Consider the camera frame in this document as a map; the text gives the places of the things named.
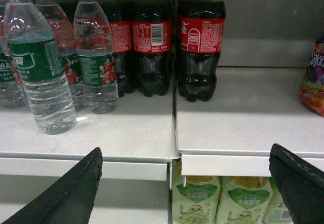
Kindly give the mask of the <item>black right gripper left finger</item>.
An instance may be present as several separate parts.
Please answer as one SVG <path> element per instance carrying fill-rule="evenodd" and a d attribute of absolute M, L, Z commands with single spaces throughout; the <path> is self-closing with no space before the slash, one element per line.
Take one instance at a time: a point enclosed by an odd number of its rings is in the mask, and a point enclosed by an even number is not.
<path fill-rule="evenodd" d="M 4 223 L 88 223 L 102 165 L 102 152 L 96 147 Z"/>

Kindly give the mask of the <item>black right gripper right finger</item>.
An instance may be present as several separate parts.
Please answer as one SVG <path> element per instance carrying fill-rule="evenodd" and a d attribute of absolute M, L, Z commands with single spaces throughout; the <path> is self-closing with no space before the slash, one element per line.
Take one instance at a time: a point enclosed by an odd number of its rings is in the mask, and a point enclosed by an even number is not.
<path fill-rule="evenodd" d="M 323 171 L 279 144 L 270 150 L 269 170 L 293 223 L 323 223 Z"/>

